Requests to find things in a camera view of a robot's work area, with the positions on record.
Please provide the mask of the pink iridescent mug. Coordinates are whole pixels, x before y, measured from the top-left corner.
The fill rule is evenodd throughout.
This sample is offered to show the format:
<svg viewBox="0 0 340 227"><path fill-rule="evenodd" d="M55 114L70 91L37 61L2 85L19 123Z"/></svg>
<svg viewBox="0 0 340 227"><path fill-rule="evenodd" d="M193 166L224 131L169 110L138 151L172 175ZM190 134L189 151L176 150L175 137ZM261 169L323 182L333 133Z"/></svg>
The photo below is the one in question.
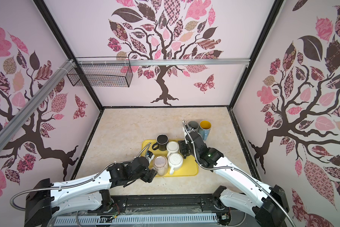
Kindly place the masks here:
<svg viewBox="0 0 340 227"><path fill-rule="evenodd" d="M168 160L165 156L157 156L153 161L153 168L158 176L164 176L168 172Z"/></svg>

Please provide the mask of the grey ceramic mug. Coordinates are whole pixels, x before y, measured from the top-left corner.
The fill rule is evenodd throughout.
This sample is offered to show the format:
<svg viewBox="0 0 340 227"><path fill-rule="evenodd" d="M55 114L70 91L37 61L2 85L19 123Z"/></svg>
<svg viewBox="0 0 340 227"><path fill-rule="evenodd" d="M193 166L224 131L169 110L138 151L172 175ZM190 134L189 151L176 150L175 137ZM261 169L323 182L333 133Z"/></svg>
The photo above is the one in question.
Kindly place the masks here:
<svg viewBox="0 0 340 227"><path fill-rule="evenodd" d="M190 121L190 122L188 122L188 125L191 128L191 130L198 132L198 130L199 130L199 123L198 122Z"/></svg>

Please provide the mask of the blue butterfly mug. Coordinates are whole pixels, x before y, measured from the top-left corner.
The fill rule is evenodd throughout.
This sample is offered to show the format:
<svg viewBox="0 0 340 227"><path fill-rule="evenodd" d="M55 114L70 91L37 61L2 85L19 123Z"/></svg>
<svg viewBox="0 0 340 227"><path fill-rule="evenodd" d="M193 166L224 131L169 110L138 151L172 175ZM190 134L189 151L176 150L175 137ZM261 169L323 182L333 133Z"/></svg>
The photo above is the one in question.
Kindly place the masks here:
<svg viewBox="0 0 340 227"><path fill-rule="evenodd" d="M201 135L204 141L207 140L210 130L211 130L211 123L209 121L203 120L199 123L199 130L198 133Z"/></svg>

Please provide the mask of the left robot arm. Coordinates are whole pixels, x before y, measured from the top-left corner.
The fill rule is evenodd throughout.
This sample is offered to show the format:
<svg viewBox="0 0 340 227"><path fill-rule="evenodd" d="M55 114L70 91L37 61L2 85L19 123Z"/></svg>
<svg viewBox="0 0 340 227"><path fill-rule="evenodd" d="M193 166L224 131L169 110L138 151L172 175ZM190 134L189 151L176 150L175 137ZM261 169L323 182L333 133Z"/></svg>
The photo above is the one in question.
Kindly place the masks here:
<svg viewBox="0 0 340 227"><path fill-rule="evenodd" d="M110 164L101 173L77 180L52 183L49 178L43 179L26 196L24 226L36 227L48 222L63 210L60 204L82 195L117 186L126 187L138 179L150 183L157 171L149 165L147 158L137 157L132 161Z"/></svg>

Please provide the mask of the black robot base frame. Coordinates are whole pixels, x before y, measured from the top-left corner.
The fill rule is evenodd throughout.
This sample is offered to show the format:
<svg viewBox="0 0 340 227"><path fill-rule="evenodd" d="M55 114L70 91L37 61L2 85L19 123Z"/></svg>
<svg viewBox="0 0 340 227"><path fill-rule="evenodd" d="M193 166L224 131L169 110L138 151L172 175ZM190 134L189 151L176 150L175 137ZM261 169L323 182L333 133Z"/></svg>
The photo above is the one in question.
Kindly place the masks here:
<svg viewBox="0 0 340 227"><path fill-rule="evenodd" d="M274 204L272 199L261 200L256 205L243 193L236 193L224 187L219 187L213 194L177 194L177 195L128 195L112 196L112 203L108 211L97 209L91 211L89 206L79 211L69 211L52 217L44 223L44 227L53 227L54 221L62 216L111 216L143 215L143 214L196 214L212 213L217 215L218 223L183 223L183 224L140 224L140 225L111 225L105 227L130 226L201 226L211 224L223 227L245 226L245 222L237 223L233 220L236 212L242 212L246 218L254 218L261 227L285 227L286 215Z"/></svg>

